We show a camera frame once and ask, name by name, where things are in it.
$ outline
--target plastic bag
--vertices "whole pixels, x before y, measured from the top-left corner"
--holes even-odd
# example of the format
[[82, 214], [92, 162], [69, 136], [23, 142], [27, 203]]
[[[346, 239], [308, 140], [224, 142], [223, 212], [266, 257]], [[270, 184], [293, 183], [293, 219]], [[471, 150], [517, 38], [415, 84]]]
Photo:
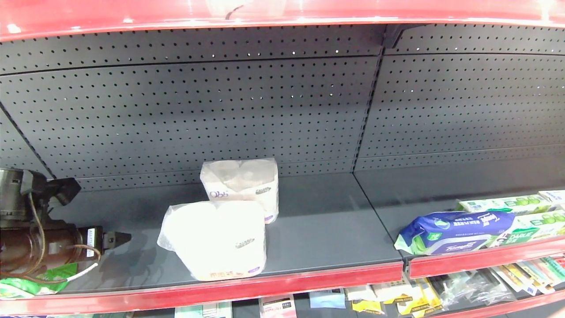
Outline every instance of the plastic bag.
[[267, 260], [263, 208], [254, 201], [174, 205], [157, 244], [175, 252], [199, 281], [255, 276]]
[[257, 201], [265, 210], [266, 224], [279, 215], [279, 170], [274, 158], [204, 162], [200, 181], [210, 201]]
[[492, 305], [516, 300], [514, 293], [489, 268], [474, 271], [471, 284], [477, 286], [474, 293], [467, 295], [467, 299], [472, 303]]

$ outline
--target toothpaste box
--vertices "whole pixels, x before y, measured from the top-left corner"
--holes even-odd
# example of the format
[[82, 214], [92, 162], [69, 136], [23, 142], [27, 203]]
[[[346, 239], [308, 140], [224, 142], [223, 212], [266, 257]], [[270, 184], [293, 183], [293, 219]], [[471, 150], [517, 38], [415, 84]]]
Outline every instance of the toothpaste box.
[[553, 204], [553, 209], [560, 209], [565, 204], [565, 190], [540, 191], [539, 195]]
[[506, 232], [514, 218], [506, 212], [435, 212], [413, 220], [394, 246], [415, 255], [474, 251]]
[[565, 211], [517, 216], [512, 226], [502, 233], [489, 247], [524, 243], [530, 240], [565, 235]]
[[543, 213], [551, 210], [553, 204], [538, 194], [526, 196], [502, 197], [499, 199], [484, 199], [460, 201], [457, 210], [470, 213], [498, 211], [513, 213], [517, 216], [532, 213]]

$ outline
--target cable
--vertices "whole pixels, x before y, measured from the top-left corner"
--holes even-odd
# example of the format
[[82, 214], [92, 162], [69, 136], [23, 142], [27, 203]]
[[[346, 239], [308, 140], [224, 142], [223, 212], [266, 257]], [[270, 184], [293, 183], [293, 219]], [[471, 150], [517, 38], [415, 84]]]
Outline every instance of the cable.
[[43, 261], [43, 256], [45, 255], [45, 245], [46, 245], [46, 243], [45, 243], [45, 232], [43, 231], [43, 226], [41, 225], [41, 222], [39, 221], [39, 216], [37, 215], [37, 210], [35, 209], [35, 205], [33, 203], [33, 195], [31, 193], [29, 193], [28, 198], [29, 198], [29, 205], [31, 205], [31, 209], [32, 209], [33, 219], [37, 223], [37, 227], [39, 229], [39, 236], [40, 236], [40, 239], [41, 239], [41, 254], [38, 257], [35, 265], [32, 266], [31, 268], [29, 268], [28, 270], [26, 270], [25, 272], [18, 273], [18, 274], [0, 272], [0, 275], [2, 275], [2, 276], [14, 277], [14, 278], [23, 278], [27, 274], [36, 270], [37, 267], [39, 266], [39, 264], [41, 264], [41, 261]]
[[24, 280], [28, 280], [28, 281], [31, 281], [31, 282], [34, 282], [34, 283], [40, 283], [40, 284], [58, 284], [58, 283], [74, 281], [75, 279], [77, 279], [77, 278], [85, 275], [86, 273], [90, 272], [91, 270], [93, 270], [100, 263], [100, 259], [102, 258], [102, 253], [100, 253], [100, 251], [97, 250], [96, 248], [94, 248], [92, 246], [84, 245], [84, 244], [76, 244], [76, 245], [71, 245], [69, 247], [86, 248], [87, 250], [94, 251], [94, 253], [96, 253], [96, 256], [97, 256], [96, 257], [96, 263], [92, 264], [91, 266], [89, 266], [88, 268], [83, 270], [82, 272], [77, 273], [77, 274], [75, 274], [71, 277], [65, 278], [64, 280], [47, 281], [47, 280], [42, 280], [40, 278], [30, 277], [30, 276], [27, 276], [27, 275], [17, 276], [15, 274], [8, 274], [6, 276], [15, 277], [15, 278], [22, 278]]

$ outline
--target gray metal shelf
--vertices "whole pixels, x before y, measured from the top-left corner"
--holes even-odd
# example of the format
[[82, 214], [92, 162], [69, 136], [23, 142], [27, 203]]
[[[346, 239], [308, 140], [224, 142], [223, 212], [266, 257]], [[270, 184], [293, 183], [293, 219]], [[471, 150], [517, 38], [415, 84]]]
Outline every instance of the gray metal shelf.
[[[355, 173], [391, 238], [418, 216], [452, 210], [458, 199], [535, 193], [565, 186], [565, 158], [469, 162]], [[404, 258], [412, 255], [402, 252]]]
[[[401, 260], [352, 174], [281, 178], [279, 193], [279, 219], [267, 225], [263, 276]], [[195, 283], [180, 259], [156, 242], [169, 205], [201, 200], [207, 200], [202, 185], [190, 184], [84, 192], [53, 210], [53, 218], [78, 226], [102, 225], [106, 231], [132, 234], [131, 242], [108, 252], [97, 269], [64, 292]]]

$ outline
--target black bracket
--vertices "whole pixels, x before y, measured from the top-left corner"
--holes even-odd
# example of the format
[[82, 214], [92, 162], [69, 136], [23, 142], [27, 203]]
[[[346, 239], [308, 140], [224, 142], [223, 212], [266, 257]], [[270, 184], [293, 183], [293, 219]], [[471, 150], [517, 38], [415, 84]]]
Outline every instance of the black bracket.
[[383, 46], [386, 49], [394, 49], [398, 44], [398, 40], [405, 30], [421, 27], [422, 23], [405, 23], [405, 24], [387, 24], [385, 28], [385, 36], [383, 38]]

